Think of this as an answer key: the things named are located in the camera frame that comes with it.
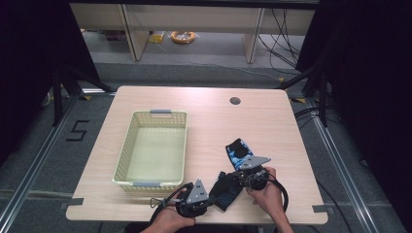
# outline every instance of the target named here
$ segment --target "plastic basket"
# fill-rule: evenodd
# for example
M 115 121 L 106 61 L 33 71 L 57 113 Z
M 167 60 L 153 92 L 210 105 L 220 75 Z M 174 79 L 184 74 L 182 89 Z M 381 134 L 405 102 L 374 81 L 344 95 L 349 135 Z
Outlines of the plastic basket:
M 183 182 L 187 113 L 135 112 L 113 182 L 125 190 L 173 189 Z

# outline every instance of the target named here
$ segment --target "basket handle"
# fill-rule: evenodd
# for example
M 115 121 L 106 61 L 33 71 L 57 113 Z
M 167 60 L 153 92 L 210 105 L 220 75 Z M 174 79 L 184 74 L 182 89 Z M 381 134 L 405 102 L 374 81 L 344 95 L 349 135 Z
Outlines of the basket handle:
M 152 117 L 172 117 L 171 110 L 150 110 Z

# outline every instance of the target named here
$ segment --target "wire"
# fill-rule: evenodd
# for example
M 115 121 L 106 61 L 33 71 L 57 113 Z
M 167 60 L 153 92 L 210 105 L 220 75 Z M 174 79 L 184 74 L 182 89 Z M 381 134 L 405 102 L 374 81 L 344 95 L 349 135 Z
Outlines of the wire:
M 157 217 L 158 213 L 160 213 L 164 208 L 166 208 L 167 203 L 180 191 L 182 191 L 184 188 L 188 188 L 193 186 L 193 183 L 185 183 L 182 186 L 180 186 L 178 189 L 172 192 L 168 197 L 164 198 L 160 203 L 157 204 L 157 209 L 155 209 L 154 214 L 151 217 L 151 220 L 149 221 L 149 225 L 152 225 L 154 222 L 155 218 Z
M 270 63 L 270 66 L 272 67 L 272 69 L 273 69 L 274 71 L 277 71 L 277 72 L 280 72 L 280 73 L 284 73 L 284 74 L 288 74 L 288 75 L 298 75 L 298 74 L 296 74 L 296 73 L 290 73 L 290 72 L 285 72 L 285 71 L 281 71 L 281 70 L 276 69 L 276 68 L 273 66 L 273 64 L 272 64 L 272 54 L 276 55 L 278 58 L 282 59 L 283 61 L 285 61 L 285 62 L 288 63 L 288 64 L 290 63 L 290 61 L 287 60 L 287 59 L 286 59 L 284 56 L 282 56 L 281 54 L 279 54 L 279 53 L 277 53 L 276 51 L 274 51 L 273 49 L 271 49 L 266 43 L 264 43 L 264 41 L 261 39 L 260 36 L 258 36 L 258 37 L 259 37 L 260 41 L 263 43 L 263 45 L 266 47 L 266 49 L 270 52 L 270 53 L 269 53 L 269 63 Z
M 327 117 L 326 119 L 328 119 L 330 122 L 333 122 L 333 123 L 342 124 L 341 121 L 337 121 L 337 120 L 331 119 L 329 117 Z
M 308 225 L 313 231 L 317 232 L 317 233 L 321 233 L 318 229 L 316 229 L 315 226 L 313 225 Z
M 276 40 L 273 38 L 273 36 L 272 36 L 272 38 L 275 40 L 275 45 L 278 44 L 280 47 L 282 47 L 283 49 L 285 49 L 285 50 L 287 50 L 287 51 L 289 51 L 289 52 L 291 53 L 292 59 L 293 59 L 293 61 L 294 61 L 294 66 L 295 66 L 295 64 L 296 64 L 296 62 L 297 62 L 297 58 L 295 57 L 295 55 L 297 54 L 297 52 L 300 52 L 300 51 L 297 50 L 295 47 L 293 47 L 293 46 L 291 45 L 291 41 L 289 40 L 288 25 L 287 25 L 287 23 L 286 23 L 286 18 L 287 18 L 288 10 L 287 10 L 287 9 L 284 9 L 284 10 L 283 10 L 283 13 L 284 13 L 284 15 L 283 15 L 283 20 L 284 20 L 284 21 L 283 21 L 282 26 L 281 26 L 281 24 L 279 23 L 278 18 L 276 18 L 274 9 L 272 9 L 272 15 L 273 15 L 273 17 L 275 18 L 276 24 L 278 25 L 278 28 L 279 28 L 278 38 L 277 38 Z M 278 39 L 279 39 L 280 35 L 282 35 L 282 37 L 284 38 L 284 40 L 285 40 L 285 42 L 287 43 L 289 49 L 284 48 L 283 46 L 281 46 L 281 45 L 278 43 Z
M 278 53 L 278 52 L 276 52 L 276 51 L 274 50 L 274 46 L 276 45 L 276 43 L 275 43 L 275 44 L 273 45 L 273 47 L 271 48 L 271 47 L 269 47 L 266 43 L 264 43 L 264 41 L 261 39 L 260 36 L 258 36 L 258 38 L 260 39 L 261 43 L 266 47 L 266 49 L 267 49 L 270 53 L 274 54 L 275 56 L 277 56 L 278 58 L 280 58 L 281 60 L 283 60 L 285 63 L 287 63 L 288 65 L 290 65 L 290 66 L 292 66 L 292 67 L 294 68 L 294 64 L 293 64 L 291 61 L 287 60 L 283 55 L 281 55 L 280 53 Z
M 101 233 L 101 232 L 102 232 L 102 229 L 103 229 L 103 221 L 101 221 L 100 224 L 99 224 L 99 231 L 98 231 L 98 233 Z
M 155 43 L 155 44 L 158 45 L 158 46 L 160 47 L 160 49 L 163 50 L 163 51 L 166 53 L 166 55 L 168 55 L 172 60 L 175 60 L 175 61 L 180 62 L 180 63 L 188 63 L 188 64 L 197 65 L 197 66 L 210 66 L 210 67 L 216 66 L 216 67 L 222 67 L 222 68 L 226 68 L 226 69 L 239 70 L 239 71 L 242 71 L 242 72 L 245 72 L 245 73 L 248 73 L 248 74 L 252 74 L 252 75 L 266 76 L 266 77 L 269 77 L 270 79 L 273 79 L 273 80 L 276 80 L 276 81 L 280 82 L 280 80 L 279 80 L 278 78 L 275 78 L 275 77 L 270 76 L 270 75 L 268 75 L 268 74 L 252 72 L 252 71 L 244 70 L 244 69 L 242 69 L 242 68 L 227 67 L 227 66 L 222 66 L 222 65 L 218 65 L 218 64 L 204 64 L 204 63 L 197 63 L 197 62 L 192 62 L 192 61 L 178 60 L 178 59 L 174 58 L 174 57 L 173 57 L 165 48 L 163 48 L 160 44 L 158 44 L 158 43 Z
M 270 174 L 271 177 L 273 177 L 275 180 L 268 180 L 269 182 L 275 184 L 277 187 L 279 187 L 279 189 L 281 189 L 283 195 L 284 195 L 284 212 L 288 209 L 288 205 L 289 205 L 289 195 L 288 192 L 286 191 L 286 189 L 284 188 L 284 186 L 278 182 L 278 180 L 276 180 L 276 178 Z
M 299 112 L 295 113 L 295 114 L 294 114 L 294 117 L 295 117 L 295 118 L 298 118 L 298 117 L 300 117 L 300 116 L 302 116 L 302 115 L 304 115 L 304 114 L 310 113 L 310 112 L 312 112 L 312 111 L 317 111 L 317 110 L 319 110 L 319 107 L 304 109 L 304 110 L 302 110 L 302 111 L 299 111 Z
M 151 198 L 151 208 L 153 209 L 154 207 L 158 206 L 162 201 L 162 199 Z
M 302 125 L 299 126 L 299 129 L 302 129 L 309 121 L 317 117 L 318 115 L 312 116 L 310 119 L 306 120 Z
M 321 184 L 321 182 L 318 181 L 318 179 L 316 179 L 316 183 L 318 184 L 318 186 L 324 190 L 324 192 L 330 197 L 330 200 L 332 200 L 333 204 L 335 205 L 337 211 L 339 212 L 339 214 L 342 216 L 343 220 L 345 221 L 346 227 L 348 228 L 348 231 L 350 233 L 352 233 L 352 228 L 351 225 L 348 222 L 348 219 L 345 217 L 345 215 L 343 214 L 342 210 L 340 209 L 339 205 L 337 204 L 337 202 L 335 201 L 335 199 L 333 198 L 333 196 L 327 191 L 327 189 Z

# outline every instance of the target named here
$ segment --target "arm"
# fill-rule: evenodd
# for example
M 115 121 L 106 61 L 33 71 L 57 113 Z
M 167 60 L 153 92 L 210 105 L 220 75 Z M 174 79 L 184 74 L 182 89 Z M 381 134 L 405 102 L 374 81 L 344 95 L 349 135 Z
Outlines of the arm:
M 180 228 L 193 226 L 195 219 L 180 216 L 174 207 L 168 207 L 162 210 L 155 218 L 154 223 L 146 228 L 144 233 L 173 233 Z
M 266 167 L 273 177 L 276 177 L 274 168 Z M 259 205 L 266 213 L 270 215 L 273 222 L 281 233 L 293 232 L 288 217 L 283 210 L 282 193 L 273 183 L 267 183 L 263 190 L 248 190 L 248 194 L 255 198 L 253 204 Z

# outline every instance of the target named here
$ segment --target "gray floor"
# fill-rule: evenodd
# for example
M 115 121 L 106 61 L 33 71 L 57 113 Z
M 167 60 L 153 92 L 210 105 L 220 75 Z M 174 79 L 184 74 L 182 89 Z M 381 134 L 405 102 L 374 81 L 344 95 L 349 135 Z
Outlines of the gray floor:
M 177 45 L 170 41 L 166 33 L 160 45 L 147 45 L 142 59 L 138 62 L 131 60 L 126 41 L 108 42 L 103 34 L 97 32 L 86 32 L 84 37 L 101 79 L 114 87 L 134 84 L 138 80 L 139 84 L 148 85 L 273 88 L 281 78 L 293 77 L 271 69 L 269 52 L 261 43 L 257 46 L 255 62 L 246 63 L 242 35 L 198 33 L 198 38 L 193 43 Z M 265 35 L 262 38 L 270 47 L 273 45 L 270 36 Z M 304 38 L 290 37 L 290 39 L 292 45 L 299 49 Z M 289 52 L 283 49 L 277 51 L 292 60 Z M 296 73 L 291 70 L 290 65 L 279 59 L 273 58 L 272 65 L 282 71 Z M 193 72 L 195 75 L 188 77 L 188 74 Z M 224 74 L 229 76 L 229 73 L 232 78 L 225 80 Z M 222 78 L 219 83 L 214 83 L 213 81 L 218 79 L 214 76 L 217 75 Z M 288 90 L 289 95 L 299 93 L 303 84 L 299 83 L 291 87 Z M 82 86 L 89 87 L 89 84 L 82 83 Z M 77 101 L 9 232 L 118 232 L 126 226 L 128 222 L 70 221 L 65 217 L 65 203 L 70 200 L 76 188 L 113 98 L 113 96 L 102 95 Z M 292 103 L 292 108 L 298 112 L 308 106 L 304 103 Z M 47 139 L 52 129 L 52 114 L 52 105 L 46 106 L 39 113 L 20 150 L 12 154 L 0 168 L 1 209 L 7 205 L 13 191 L 18 188 L 23 179 L 25 171 L 29 169 L 41 145 Z M 79 124 L 81 129 L 87 130 L 85 138 L 79 142 L 68 142 L 67 139 L 79 137 L 78 134 L 71 132 L 77 120 L 88 120 L 88 123 Z M 344 125 L 339 121 L 337 112 L 328 110 L 327 122 L 327 130 L 339 149 L 379 232 L 406 232 L 373 174 L 367 167 L 359 164 L 361 154 Z M 363 232 L 361 221 L 330 159 L 316 121 L 306 115 L 297 123 L 301 127 L 302 139 L 315 177 L 337 201 L 353 232 Z M 323 190 L 321 193 L 329 208 L 329 221 L 325 225 L 315 227 L 320 232 L 348 232 L 330 196 Z M 262 227 L 264 232 L 273 231 L 273 225 Z M 295 232 L 315 232 L 309 226 L 303 225 L 294 225 L 293 229 Z

